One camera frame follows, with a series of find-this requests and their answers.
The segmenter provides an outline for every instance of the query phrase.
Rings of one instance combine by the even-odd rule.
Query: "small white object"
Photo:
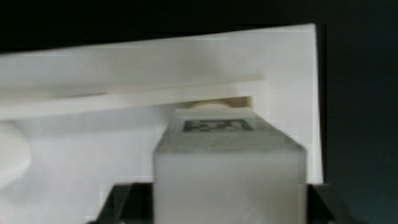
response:
[[[230,108],[230,104],[223,100],[207,100],[198,102],[191,108],[196,109],[226,109]]]
[[[27,137],[11,122],[0,123],[0,188],[22,177],[31,164]]]

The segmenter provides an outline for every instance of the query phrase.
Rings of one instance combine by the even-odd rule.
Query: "qr code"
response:
[[[251,131],[253,128],[244,119],[239,120],[191,120],[186,121],[186,132]]]

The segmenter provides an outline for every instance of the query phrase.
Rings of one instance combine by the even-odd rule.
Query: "black background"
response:
[[[303,23],[319,25],[328,182],[358,218],[369,223],[393,224],[398,223],[395,0],[3,1],[0,50],[11,54]]]

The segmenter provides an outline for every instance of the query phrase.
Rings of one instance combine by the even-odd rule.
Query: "white surface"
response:
[[[0,122],[0,189],[22,177],[31,164],[29,139],[11,122]]]
[[[308,182],[321,183],[315,46],[315,26],[305,25],[4,55],[3,108],[17,102],[26,105],[86,94],[115,94],[266,77],[255,110],[308,148]],[[234,86],[226,86],[225,94],[237,94]],[[143,175],[145,168],[127,165],[132,161],[132,164],[143,163],[143,157],[129,150],[141,145],[150,156],[157,137],[139,133],[154,133],[155,129],[141,120],[161,116],[155,126],[163,127],[170,119],[161,112],[164,107],[19,121],[31,136],[33,169],[0,191],[3,224],[81,224],[84,215],[99,215],[100,191],[107,194],[113,183],[136,180],[116,180],[120,176]],[[127,112],[131,110],[141,111],[141,115]],[[139,119],[139,125],[127,119]],[[118,125],[125,132],[115,130]],[[93,189],[102,183],[106,190]]]
[[[154,180],[152,152],[177,106],[20,122],[33,166],[0,191],[3,224],[86,224],[115,184]]]
[[[187,132],[187,120],[253,130]],[[305,224],[306,149],[250,109],[179,110],[155,151],[155,223]]]

